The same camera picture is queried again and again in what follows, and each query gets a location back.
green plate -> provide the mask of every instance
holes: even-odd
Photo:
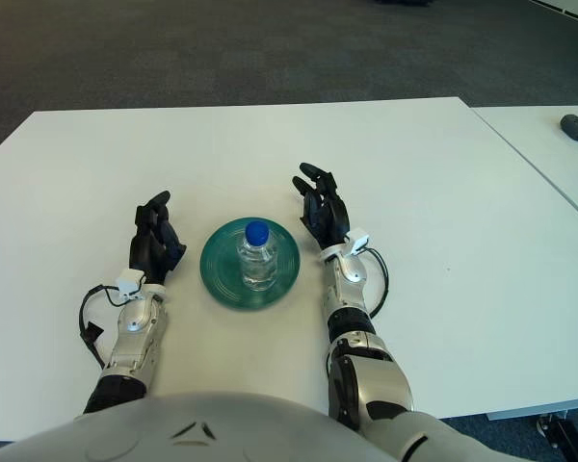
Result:
[[[268,223],[278,249],[276,283],[263,292],[252,291],[242,282],[237,252],[244,229],[253,220]],[[264,218],[239,218],[219,228],[208,239],[201,252],[199,269],[203,284],[220,303],[240,310],[257,310],[289,292],[300,271],[300,253],[289,232],[279,224]]]

blue bottle cap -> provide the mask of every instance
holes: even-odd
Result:
[[[246,236],[250,245],[259,247],[268,241],[270,228],[263,221],[251,221],[247,224]]]

water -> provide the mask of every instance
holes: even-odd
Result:
[[[252,221],[247,225],[244,238],[238,242],[238,255],[242,280],[249,289],[266,291],[274,285],[278,254],[274,234],[265,223]]]

robotic arm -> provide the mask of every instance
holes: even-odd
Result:
[[[301,218],[322,249],[328,323],[328,414],[403,462],[522,460],[493,451],[428,414],[412,412],[407,378],[377,336],[364,304],[366,269],[359,259],[369,236],[350,231],[330,172],[310,164],[293,184],[304,197]]]
[[[116,345],[84,413],[143,398],[152,381],[167,325],[163,284],[168,271],[175,269],[186,251],[186,245],[180,243],[169,223],[169,199],[170,193],[164,191],[137,207],[137,234],[131,241],[129,268],[121,273],[117,286],[98,286],[118,290],[118,306],[123,308],[118,317]],[[88,337],[82,337],[94,353],[93,341],[100,333],[96,331],[97,335],[91,336],[90,329],[89,324],[85,331]]]

silver robotic forearm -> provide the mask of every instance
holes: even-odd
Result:
[[[101,374],[121,375],[149,388],[158,357],[167,313],[163,306],[165,286],[144,284],[137,298],[122,308],[118,317],[118,339]]]
[[[165,286],[142,284],[144,272],[125,269],[117,280],[126,302],[118,317],[118,339],[85,413],[143,398],[152,381],[167,326]]]
[[[412,412],[407,378],[364,305],[366,269],[359,253],[368,236],[355,230],[347,238],[321,255],[330,341],[329,415],[398,461],[522,460],[491,450],[433,416]]]
[[[413,409],[407,379],[377,336],[364,304],[366,268],[358,253],[368,235],[356,229],[346,244],[322,252],[328,323],[329,415],[360,430],[376,419]]]

